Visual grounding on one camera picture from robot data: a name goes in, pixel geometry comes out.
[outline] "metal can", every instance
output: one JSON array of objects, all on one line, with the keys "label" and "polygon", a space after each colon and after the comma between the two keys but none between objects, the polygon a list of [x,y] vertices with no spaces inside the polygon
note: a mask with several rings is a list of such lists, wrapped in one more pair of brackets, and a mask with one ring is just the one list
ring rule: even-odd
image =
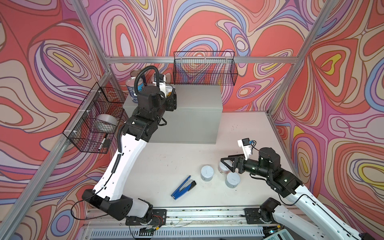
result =
[{"label": "metal can", "polygon": [[[135,69],[133,71],[131,71],[131,77],[137,77],[137,75],[141,72],[141,69]],[[141,76],[141,78],[143,79],[143,83],[144,83],[144,86],[147,85],[147,80],[145,78],[145,74],[143,74]]]},{"label": "metal can", "polygon": [[[128,91],[129,91],[129,95],[131,96],[132,98],[132,101],[134,103],[138,103],[137,101],[137,95],[135,94],[135,79],[136,77],[131,77],[129,78],[125,84],[127,85],[127,88],[128,88]],[[144,86],[144,83],[143,83],[143,80],[142,78],[139,79],[139,83],[137,84],[137,89],[138,91],[141,91],[141,89],[143,88]]]}]

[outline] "black wire mesh basket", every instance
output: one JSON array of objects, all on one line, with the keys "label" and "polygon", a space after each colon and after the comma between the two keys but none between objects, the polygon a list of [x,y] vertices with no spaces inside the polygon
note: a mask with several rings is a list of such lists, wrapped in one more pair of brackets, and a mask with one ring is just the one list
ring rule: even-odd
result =
[{"label": "black wire mesh basket", "polygon": [[234,51],[175,51],[174,84],[234,86]]},{"label": "black wire mesh basket", "polygon": [[63,134],[81,152],[107,153],[123,115],[126,97],[119,89],[99,86],[80,120]]}]

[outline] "white table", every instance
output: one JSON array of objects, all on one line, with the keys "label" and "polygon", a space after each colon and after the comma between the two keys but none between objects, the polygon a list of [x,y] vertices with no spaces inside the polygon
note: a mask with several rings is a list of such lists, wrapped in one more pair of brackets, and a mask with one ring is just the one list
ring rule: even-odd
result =
[{"label": "white table", "polygon": [[[226,186],[218,163],[222,157],[241,154],[237,140],[243,138],[257,141],[258,149],[273,148],[281,157],[281,167],[291,171],[264,112],[223,113],[216,144],[148,143],[128,176],[123,194],[144,199],[154,207],[260,205],[269,197],[278,200],[278,194],[264,181],[252,179],[246,172],[240,174],[236,188]],[[251,159],[257,160],[258,152],[253,153]],[[200,177],[204,165],[215,171],[210,182]],[[197,185],[174,200],[170,195],[189,175]]]}]

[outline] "gray box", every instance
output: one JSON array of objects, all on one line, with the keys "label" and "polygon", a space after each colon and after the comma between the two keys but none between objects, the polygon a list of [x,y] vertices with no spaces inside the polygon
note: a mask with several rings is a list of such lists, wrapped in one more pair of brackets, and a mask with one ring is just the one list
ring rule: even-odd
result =
[{"label": "gray box", "polygon": [[[167,125],[159,126],[149,142],[215,144],[223,104],[220,86],[175,85],[177,109],[166,111]],[[137,104],[130,96],[123,108],[128,117]]]}]

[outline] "robotic arm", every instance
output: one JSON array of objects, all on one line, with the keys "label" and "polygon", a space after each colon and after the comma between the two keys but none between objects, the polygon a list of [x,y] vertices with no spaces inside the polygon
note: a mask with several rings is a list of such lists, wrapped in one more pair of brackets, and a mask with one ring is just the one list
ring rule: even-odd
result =
[{"label": "robotic arm", "polygon": [[[293,202],[292,205],[300,208],[318,227],[293,214],[273,198],[269,198],[261,205],[259,211],[261,221],[268,223],[275,220],[307,240],[374,240],[368,233],[359,233],[348,226],[323,205],[303,185],[300,179],[281,168],[280,155],[272,148],[263,147],[258,150],[258,161],[250,159],[249,155],[252,154],[253,149],[256,149],[256,142],[251,144],[253,142],[249,141],[249,138],[239,140],[238,144],[243,149],[244,154],[222,158],[221,162],[232,172],[235,172],[235,169],[238,168],[240,174],[249,172],[251,176],[264,177],[265,179],[256,179],[265,180],[271,189],[288,201]],[[231,160],[232,166],[227,164],[225,160]]]},{"label": "robotic arm", "polygon": [[[139,92],[139,79],[150,69],[155,70],[156,86],[144,86]],[[158,126],[167,124],[163,118],[165,111],[177,108],[175,89],[167,97],[165,84],[165,76],[159,74],[155,66],[147,66],[137,75],[134,89],[138,106],[118,131],[118,150],[100,181],[93,189],[86,189],[82,195],[83,200],[117,220],[132,216],[138,217],[142,223],[149,223],[152,219],[153,206],[144,200],[124,196],[122,189],[133,164],[152,134]]]}]

